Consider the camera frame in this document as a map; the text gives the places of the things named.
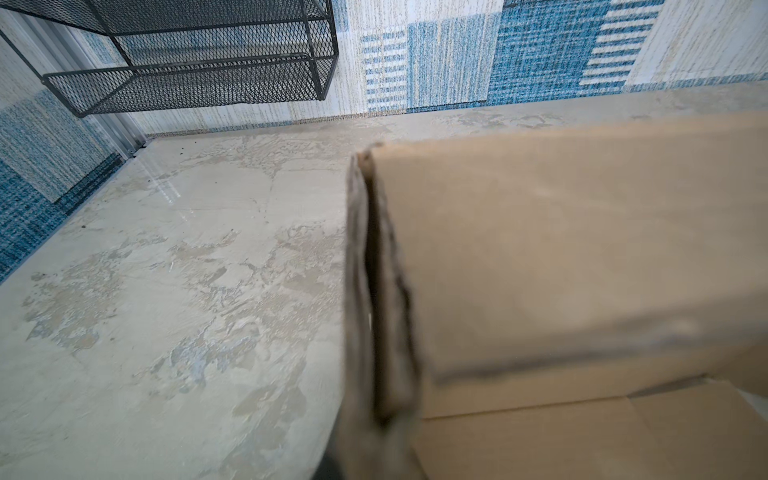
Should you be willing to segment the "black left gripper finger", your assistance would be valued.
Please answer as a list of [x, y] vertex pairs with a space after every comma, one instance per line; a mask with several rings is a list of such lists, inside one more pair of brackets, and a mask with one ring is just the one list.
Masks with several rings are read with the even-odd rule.
[[312, 480], [344, 480], [344, 475], [338, 461], [330, 454], [324, 453]]

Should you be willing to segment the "brown cardboard box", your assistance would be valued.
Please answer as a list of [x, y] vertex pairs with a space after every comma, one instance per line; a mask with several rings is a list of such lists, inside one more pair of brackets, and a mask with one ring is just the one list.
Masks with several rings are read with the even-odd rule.
[[344, 479], [763, 479], [767, 116], [375, 144]]

